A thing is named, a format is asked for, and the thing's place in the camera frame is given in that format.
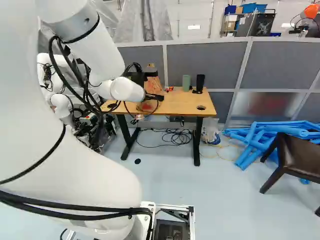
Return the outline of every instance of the chair leg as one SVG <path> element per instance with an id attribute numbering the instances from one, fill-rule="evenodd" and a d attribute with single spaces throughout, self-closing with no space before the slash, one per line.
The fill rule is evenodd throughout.
<path id="1" fill-rule="evenodd" d="M 268 191 L 284 173 L 284 169 L 282 167 L 278 167 L 260 188 L 260 193 L 265 194 L 266 191 Z"/>
<path id="2" fill-rule="evenodd" d="M 318 209 L 317 210 L 315 210 L 315 215 L 317 215 L 318 217 L 320 217 L 320 207 L 318 207 Z"/>
<path id="3" fill-rule="evenodd" d="M 277 147 L 277 137 L 273 140 L 273 142 L 270 144 L 269 148 L 263 153 L 262 157 L 260 158 L 260 162 L 264 163 L 266 159 L 272 154 L 272 152 Z"/>

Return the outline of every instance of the wooden desk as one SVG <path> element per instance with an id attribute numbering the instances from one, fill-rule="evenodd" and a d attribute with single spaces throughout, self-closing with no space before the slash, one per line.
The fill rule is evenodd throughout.
<path id="1" fill-rule="evenodd" d="M 102 106 L 101 110 L 107 112 L 110 110 L 109 104 L 115 103 L 115 100 L 108 100 Z M 126 102 L 126 106 L 131 114 L 145 114 L 137 110 L 137 103 Z M 197 109 L 198 106 L 205 107 L 204 110 Z M 121 131 L 123 133 L 124 140 L 126 142 L 126 147 L 122 153 L 121 159 L 126 160 L 130 152 L 131 147 L 136 141 L 140 127 L 137 127 L 132 136 L 130 136 L 129 128 L 124 114 L 128 114 L 124 103 L 122 102 L 120 106 L 111 112 L 116 114 Z M 164 101 L 160 104 L 158 109 L 153 113 L 153 115 L 167 115 L 167 116 L 189 116 L 196 117 L 196 129 L 193 138 L 193 157 L 194 165 L 200 166 L 200 153 L 199 144 L 201 138 L 201 128 L 204 117 L 213 117 L 217 115 L 216 109 L 211 101 L 208 90 L 204 87 L 202 94 L 194 94 L 192 90 L 189 92 L 184 92 L 182 87 L 174 87 L 173 91 L 164 93 Z"/>

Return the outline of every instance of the green cup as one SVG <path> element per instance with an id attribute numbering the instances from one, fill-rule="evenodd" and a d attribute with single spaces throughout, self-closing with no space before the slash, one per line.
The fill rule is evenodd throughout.
<path id="1" fill-rule="evenodd" d="M 189 87 L 191 84 L 191 76 L 190 75 L 183 75 L 182 76 L 182 88 L 184 92 L 189 92 Z"/>

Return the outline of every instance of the light gray floor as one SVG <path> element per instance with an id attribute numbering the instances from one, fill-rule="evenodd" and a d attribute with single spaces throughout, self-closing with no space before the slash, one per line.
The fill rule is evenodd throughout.
<path id="1" fill-rule="evenodd" d="M 148 130 L 138 141 L 155 146 L 163 144 L 161 136 Z M 139 177 L 143 200 L 194 205 L 197 240 L 320 239 L 320 218 L 313 213 L 320 205 L 320 185 L 302 185 L 297 178 L 284 176 L 262 195 L 259 188 L 275 166 L 254 163 L 241 171 L 231 160 L 242 148 L 229 144 L 224 138 L 223 148 L 201 146 L 201 153 L 212 158 L 201 157 L 200 167 L 193 165 L 191 144 L 158 148 L 135 144 L 128 159 L 121 161 L 125 144 L 119 131 L 105 156 Z M 0 239 L 58 240 L 63 229 L 46 217 L 0 204 Z M 77 239 L 90 238 L 78 234 Z"/>

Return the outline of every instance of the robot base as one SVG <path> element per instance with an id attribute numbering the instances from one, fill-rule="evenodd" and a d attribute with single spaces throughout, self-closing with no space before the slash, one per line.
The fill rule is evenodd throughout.
<path id="1" fill-rule="evenodd" d="M 153 212 L 153 234 L 150 239 L 147 239 L 150 217 L 137 215 L 131 232 L 124 240 L 195 240 L 196 216 L 193 206 L 155 204 L 151 201 L 142 201 L 140 207 L 149 208 Z M 160 212 L 170 215 L 178 221 L 162 219 L 158 215 Z M 171 229 L 171 231 L 165 231 L 164 233 L 163 227 Z M 75 236 L 76 232 L 71 230 L 66 240 L 74 240 Z"/>

